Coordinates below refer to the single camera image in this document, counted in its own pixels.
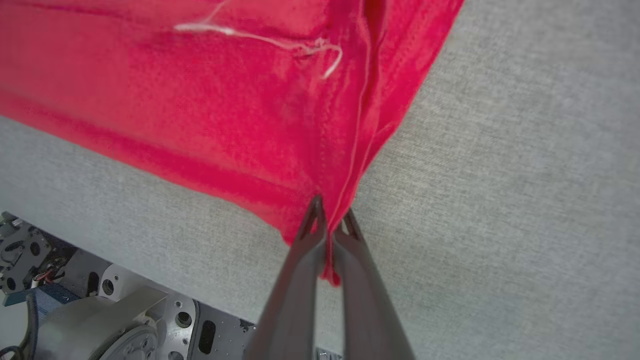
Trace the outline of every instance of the red cloth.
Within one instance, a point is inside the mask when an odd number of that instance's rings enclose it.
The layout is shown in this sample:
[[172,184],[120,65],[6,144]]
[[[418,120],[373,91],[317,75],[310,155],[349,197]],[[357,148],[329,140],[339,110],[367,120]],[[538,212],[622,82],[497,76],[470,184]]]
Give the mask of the red cloth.
[[[287,243],[321,193],[332,231],[462,0],[230,0],[216,15],[263,37],[339,45],[328,79],[337,51],[173,28],[217,3],[1,1],[0,113],[235,202]],[[331,257],[324,277],[339,282]]]

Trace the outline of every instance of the black cable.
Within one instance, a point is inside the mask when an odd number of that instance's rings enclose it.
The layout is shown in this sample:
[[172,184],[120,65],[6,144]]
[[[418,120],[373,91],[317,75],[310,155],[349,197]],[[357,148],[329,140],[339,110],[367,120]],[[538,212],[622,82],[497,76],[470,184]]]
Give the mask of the black cable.
[[3,357],[10,352],[13,352],[14,354],[12,360],[24,360],[24,356],[22,356],[22,350],[20,350],[20,348],[15,345],[0,350],[0,357]]
[[0,350],[0,357],[13,352],[12,360],[33,360],[36,353],[36,343],[38,341],[38,305],[36,295],[29,291],[27,300],[27,331],[20,342],[20,346],[10,346]]
[[36,353],[38,342],[38,304],[33,291],[27,294],[27,332],[20,343],[22,353],[26,355],[26,360],[32,360]]

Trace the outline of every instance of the loose thread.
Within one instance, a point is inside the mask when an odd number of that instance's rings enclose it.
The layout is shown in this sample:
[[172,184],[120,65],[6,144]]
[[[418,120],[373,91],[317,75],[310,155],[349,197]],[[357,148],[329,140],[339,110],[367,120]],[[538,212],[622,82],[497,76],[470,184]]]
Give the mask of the loose thread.
[[188,23],[185,23],[185,24],[178,24],[178,25],[174,26],[173,28],[176,29],[177,31],[192,31],[192,32],[196,32],[196,33],[197,32],[205,32],[205,31],[215,31],[215,32],[222,33],[222,34],[224,34],[226,36],[230,36],[230,37],[252,38],[254,40],[260,40],[260,41],[263,41],[263,42],[267,42],[267,43],[269,43],[271,45],[277,46],[277,47],[279,47],[281,49],[285,49],[287,51],[302,50],[307,54],[314,54],[314,53],[318,53],[318,52],[321,52],[321,51],[329,51],[329,50],[337,51],[338,52],[338,56],[336,57],[336,59],[333,62],[333,64],[324,72],[324,74],[322,76],[322,79],[329,78],[329,76],[331,76],[331,74],[333,74],[335,69],[337,69],[338,65],[340,65],[340,61],[342,61],[342,48],[339,45],[329,44],[323,38],[318,38],[316,40],[315,46],[314,47],[310,47],[310,46],[307,46],[307,45],[302,44],[302,43],[280,42],[280,41],[277,41],[277,40],[272,39],[272,38],[262,37],[260,35],[247,33],[245,31],[239,31],[239,30],[236,30],[234,28],[230,28],[228,26],[219,26],[219,25],[211,23],[210,21],[213,20],[213,18],[216,16],[216,14],[218,14],[220,9],[222,9],[222,7],[225,6],[229,1],[230,0],[222,1],[220,4],[218,4],[215,7],[215,9],[209,14],[209,16],[207,16],[201,22],[188,22]]

